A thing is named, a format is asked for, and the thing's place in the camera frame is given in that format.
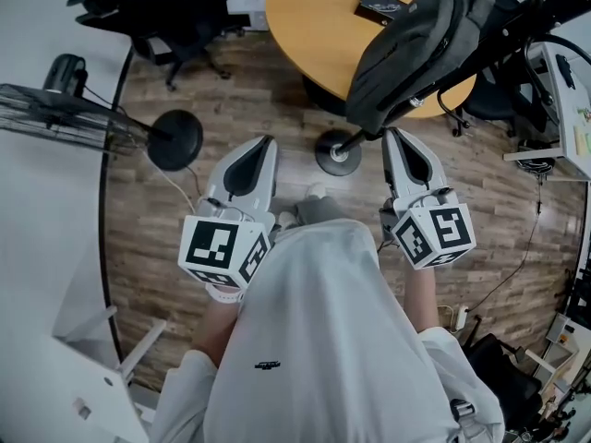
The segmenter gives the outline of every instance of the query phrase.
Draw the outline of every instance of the black round stand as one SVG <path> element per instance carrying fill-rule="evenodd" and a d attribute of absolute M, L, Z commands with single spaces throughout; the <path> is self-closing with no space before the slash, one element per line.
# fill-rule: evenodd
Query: black round stand
<path fill-rule="evenodd" d="M 308 97 L 316 103 L 319 108 L 328 112 L 329 114 L 337 114 L 345 116 L 346 102 L 332 95 L 329 91 L 323 89 L 316 82 L 306 76 L 302 76 L 304 81 L 304 89 Z"/>
<path fill-rule="evenodd" d="M 324 133 L 316 141 L 316 162 L 325 173 L 331 175 L 349 175 L 361 163 L 361 147 L 354 146 L 339 155 L 335 151 L 340 148 L 351 135 L 340 129 Z"/>
<path fill-rule="evenodd" d="M 148 156 L 163 171 L 180 171 L 197 158 L 203 144 L 203 126 L 194 114 L 172 110 L 162 114 L 152 128 Z"/>

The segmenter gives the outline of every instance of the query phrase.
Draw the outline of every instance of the white cable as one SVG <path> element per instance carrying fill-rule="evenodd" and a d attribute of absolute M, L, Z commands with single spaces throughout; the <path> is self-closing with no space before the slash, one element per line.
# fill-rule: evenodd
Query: white cable
<path fill-rule="evenodd" d="M 178 190 L 178 191 L 179 191 L 181 194 L 183 194 L 183 197 L 184 197 L 184 198 L 185 198 L 185 200 L 187 201 L 187 204 L 188 204 L 189 208 L 190 208 L 190 209 L 191 209 L 191 211 L 193 212 L 193 215 L 195 215 L 195 207 L 193 207 L 193 204 L 191 203 L 191 200 L 190 200 L 190 198 L 188 197 L 188 195 L 185 193 L 185 191 L 184 191 L 184 190 L 183 190 L 181 187 L 179 187 L 177 184 L 175 184 L 175 183 L 172 181 L 172 179 L 171 179 L 171 178 L 170 178 L 168 175 L 166 175 L 166 174 L 164 173 L 164 171 L 163 171 L 163 170 L 162 170 L 160 167 L 158 167 L 158 166 L 157 166 L 157 165 L 156 165 L 156 164 L 155 164 L 155 163 L 154 163 L 154 162 L 153 162 L 153 161 L 150 159 L 150 156 L 148 156 L 148 153 L 147 153 L 146 151 L 142 151 L 142 154 L 143 154 L 144 156 L 146 156 L 146 159 L 147 159 L 148 161 L 150 161 L 150 164 L 151 164 L 152 166 L 154 166 L 154 167 L 155 167 L 155 168 L 158 170 L 158 172 L 159 172 L 160 174 L 162 174 L 162 175 L 163 175 L 164 179 L 166 179 L 166 180 L 168 181 L 168 183 L 169 183 L 171 186 L 173 186 L 174 188 L 176 188 L 176 190 Z"/>
<path fill-rule="evenodd" d="M 449 308 L 450 310 L 452 310 L 452 317 L 450 318 L 450 329 L 453 329 L 453 308 L 451 308 L 449 305 L 437 305 L 437 308 Z"/>

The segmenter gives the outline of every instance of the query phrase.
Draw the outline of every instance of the wall outlet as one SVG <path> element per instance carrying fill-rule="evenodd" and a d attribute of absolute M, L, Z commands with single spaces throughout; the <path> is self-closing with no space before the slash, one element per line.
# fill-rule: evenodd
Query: wall outlet
<path fill-rule="evenodd" d="M 455 320 L 455 331 L 462 329 L 465 326 L 465 320 L 468 317 L 468 307 L 466 305 L 460 305 L 458 315 Z"/>

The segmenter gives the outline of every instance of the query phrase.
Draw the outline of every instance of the metal pole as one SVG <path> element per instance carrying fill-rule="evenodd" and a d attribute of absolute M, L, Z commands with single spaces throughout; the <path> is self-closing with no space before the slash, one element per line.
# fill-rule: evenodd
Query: metal pole
<path fill-rule="evenodd" d="M 357 131 L 353 136 L 345 141 L 339 148 L 334 150 L 334 153 L 339 156 L 341 154 L 345 154 L 349 152 L 355 146 L 360 145 L 366 140 L 366 133 L 362 129 Z"/>

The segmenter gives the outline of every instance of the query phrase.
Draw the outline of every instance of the white sleeve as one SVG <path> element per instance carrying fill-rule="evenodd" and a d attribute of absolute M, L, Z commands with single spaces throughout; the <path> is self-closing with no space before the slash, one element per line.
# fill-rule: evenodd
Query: white sleeve
<path fill-rule="evenodd" d="M 181 366 L 166 373 L 150 443 L 203 441 L 203 418 L 216 373 L 209 356 L 195 350 L 186 352 Z"/>
<path fill-rule="evenodd" d="M 461 399 L 474 405 L 478 422 L 489 425 L 495 442 L 501 443 L 505 423 L 499 399 L 476 375 L 458 340 L 441 327 L 426 329 L 418 336 L 433 360 L 448 399 Z"/>

